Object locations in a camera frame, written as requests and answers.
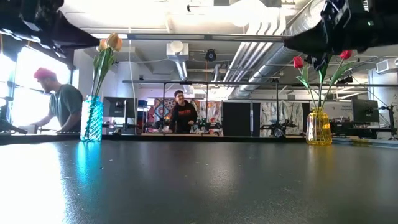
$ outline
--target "yellow tulip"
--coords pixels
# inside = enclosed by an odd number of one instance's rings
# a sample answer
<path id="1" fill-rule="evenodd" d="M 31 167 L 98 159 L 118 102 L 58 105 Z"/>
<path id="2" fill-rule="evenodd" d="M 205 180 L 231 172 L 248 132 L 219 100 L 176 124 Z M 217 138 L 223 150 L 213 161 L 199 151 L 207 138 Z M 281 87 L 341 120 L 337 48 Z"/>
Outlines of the yellow tulip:
<path id="1" fill-rule="evenodd" d="M 120 39 L 117 34 L 113 33 L 106 39 L 106 44 L 108 47 L 118 52 L 122 48 L 122 39 Z"/>
<path id="2" fill-rule="evenodd" d="M 103 49 L 106 49 L 108 46 L 106 45 L 106 39 L 101 39 L 99 42 L 99 46 L 97 46 L 97 51 L 101 51 Z"/>

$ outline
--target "tulip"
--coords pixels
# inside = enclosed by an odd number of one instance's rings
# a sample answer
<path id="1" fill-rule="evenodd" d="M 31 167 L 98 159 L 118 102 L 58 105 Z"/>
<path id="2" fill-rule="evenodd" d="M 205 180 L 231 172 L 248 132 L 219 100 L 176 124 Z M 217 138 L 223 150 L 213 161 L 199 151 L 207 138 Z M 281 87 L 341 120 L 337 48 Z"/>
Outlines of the tulip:
<path id="1" fill-rule="evenodd" d="M 113 33 L 106 39 L 106 44 L 108 47 L 119 52 L 122 48 L 122 39 L 120 39 L 117 34 Z"/>
<path id="2" fill-rule="evenodd" d="M 297 56 L 293 58 L 293 67 L 294 68 L 302 68 L 304 66 L 304 60 Z"/>
<path id="3" fill-rule="evenodd" d="M 353 54 L 352 50 L 344 50 L 341 54 L 340 54 L 340 58 L 343 60 L 347 60 L 349 59 Z"/>
<path id="4" fill-rule="evenodd" d="M 103 49 L 106 49 L 108 46 L 106 45 L 106 39 L 101 39 L 99 42 L 99 46 L 97 46 L 97 51 L 101 51 Z"/>

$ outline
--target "red beanie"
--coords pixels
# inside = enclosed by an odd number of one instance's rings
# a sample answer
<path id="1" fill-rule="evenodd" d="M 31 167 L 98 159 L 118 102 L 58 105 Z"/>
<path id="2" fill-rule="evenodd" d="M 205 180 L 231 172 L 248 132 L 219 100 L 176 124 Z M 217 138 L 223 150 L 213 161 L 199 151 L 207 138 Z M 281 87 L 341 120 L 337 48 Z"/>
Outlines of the red beanie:
<path id="1" fill-rule="evenodd" d="M 37 78 L 37 79 L 42 79 L 42 78 L 56 78 L 57 75 L 56 75 L 54 72 L 52 72 L 52 71 L 50 71 L 50 70 L 48 70 L 48 69 L 46 69 L 46 68 L 39 68 L 39 69 L 37 69 L 37 71 L 34 73 L 33 77 L 34 77 L 34 78 Z"/>

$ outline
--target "green t-shirt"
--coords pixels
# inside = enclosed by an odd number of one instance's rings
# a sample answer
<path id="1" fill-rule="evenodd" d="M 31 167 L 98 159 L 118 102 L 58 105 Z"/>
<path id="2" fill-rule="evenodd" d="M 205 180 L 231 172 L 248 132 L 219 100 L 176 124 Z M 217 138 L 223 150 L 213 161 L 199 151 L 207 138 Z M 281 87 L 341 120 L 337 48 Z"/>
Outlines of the green t-shirt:
<path id="1" fill-rule="evenodd" d="M 64 84 L 58 92 L 51 94 L 50 112 L 58 118 L 61 126 L 63 126 L 69 115 L 81 112 L 81 103 L 83 96 L 74 86 Z M 80 131 L 80 122 L 67 131 Z"/>

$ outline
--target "yellow glass vase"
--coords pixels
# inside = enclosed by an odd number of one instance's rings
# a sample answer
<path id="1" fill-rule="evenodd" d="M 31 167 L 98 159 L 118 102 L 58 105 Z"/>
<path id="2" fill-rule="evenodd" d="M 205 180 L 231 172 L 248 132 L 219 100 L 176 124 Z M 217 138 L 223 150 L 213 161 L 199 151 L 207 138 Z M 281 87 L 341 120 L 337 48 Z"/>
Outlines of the yellow glass vase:
<path id="1" fill-rule="evenodd" d="M 312 108 L 308 115 L 307 143 L 316 146 L 331 144 L 329 116 L 321 108 Z"/>

